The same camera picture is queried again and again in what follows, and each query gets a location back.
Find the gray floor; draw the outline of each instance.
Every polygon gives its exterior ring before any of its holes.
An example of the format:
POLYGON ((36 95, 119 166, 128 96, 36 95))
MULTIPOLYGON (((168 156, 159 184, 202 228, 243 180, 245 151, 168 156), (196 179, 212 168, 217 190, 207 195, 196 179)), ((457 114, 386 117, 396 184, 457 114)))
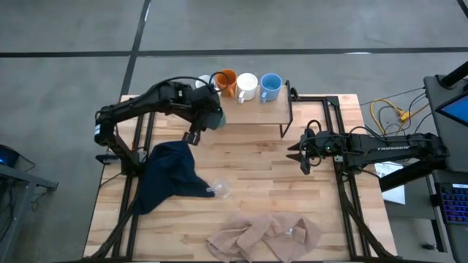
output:
MULTIPOLYGON (((143 0, 0 0, 0 53, 131 50, 143 0)), ((244 48, 466 47, 468 19, 456 0, 153 0, 141 50, 244 48)), ((361 102, 423 85, 468 53, 139 58, 130 94, 162 78, 230 67, 276 72, 303 94, 358 94, 361 102)), ((102 166, 94 113, 116 102, 128 58, 0 58, 0 143, 37 163, 58 191, 29 213, 13 262, 82 255, 102 166)), ((391 99, 406 108, 422 91, 391 99)), ((416 108, 426 100, 418 102, 416 108)), ((362 106, 365 121, 377 129, 362 106)), ((413 132, 425 109, 413 119, 413 132)), ((393 123, 391 110, 382 112, 393 123)), ((435 132, 428 118, 420 132, 435 132)), ((400 256, 440 260, 419 245, 427 221, 390 216, 400 256)))

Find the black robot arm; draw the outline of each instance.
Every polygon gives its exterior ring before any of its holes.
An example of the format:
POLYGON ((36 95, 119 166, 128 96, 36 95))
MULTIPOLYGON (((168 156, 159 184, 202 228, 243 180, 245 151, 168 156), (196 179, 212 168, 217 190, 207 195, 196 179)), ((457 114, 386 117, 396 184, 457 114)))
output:
POLYGON ((124 175, 137 175, 142 171, 143 163, 139 153, 120 138, 116 124, 149 112, 175 114, 190 122, 189 132, 183 140, 193 145, 200 141, 200 132, 223 124, 219 96, 212 85, 192 89, 179 82, 162 82, 143 95, 103 107, 97 112, 94 141, 115 153, 121 160, 124 175))
POLYGON ((430 133, 393 137, 381 137, 378 134, 336 134, 329 131, 315 134, 309 127, 305 129, 300 142, 288 150, 298 151, 287 157, 299 161, 301 170, 306 175, 310 173, 311 167, 317 166, 321 159, 329 156, 342 162, 345 172, 357 172, 368 164, 377 162, 408 158, 438 161, 449 155, 441 139, 430 133), (319 161, 312 163, 311 160, 314 159, 319 161))

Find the dark blue cloth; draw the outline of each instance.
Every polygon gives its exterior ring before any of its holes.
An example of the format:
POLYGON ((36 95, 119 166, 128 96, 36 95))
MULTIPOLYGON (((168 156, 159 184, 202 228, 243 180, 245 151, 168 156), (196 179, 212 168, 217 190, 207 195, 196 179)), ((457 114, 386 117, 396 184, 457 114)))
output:
POLYGON ((135 213, 150 213, 172 195, 214 197, 210 186, 195 174, 195 161, 186 142, 165 142, 154 146, 141 178, 135 213))

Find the beige cloth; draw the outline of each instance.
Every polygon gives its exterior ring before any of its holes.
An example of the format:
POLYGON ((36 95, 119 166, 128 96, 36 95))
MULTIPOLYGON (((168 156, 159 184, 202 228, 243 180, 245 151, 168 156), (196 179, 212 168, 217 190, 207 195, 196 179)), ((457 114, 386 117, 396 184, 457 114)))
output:
POLYGON ((278 259, 290 263, 314 249, 321 234, 316 224, 297 213, 236 213, 208 238, 208 249, 226 263, 239 257, 252 262, 254 245, 263 240, 278 259))

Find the keyboard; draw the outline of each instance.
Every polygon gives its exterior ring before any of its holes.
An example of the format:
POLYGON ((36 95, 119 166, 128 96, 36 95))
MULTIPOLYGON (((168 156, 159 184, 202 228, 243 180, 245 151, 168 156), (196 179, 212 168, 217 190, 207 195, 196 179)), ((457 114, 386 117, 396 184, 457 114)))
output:
POLYGON ((441 183, 437 193, 444 222, 468 225, 468 185, 441 183))

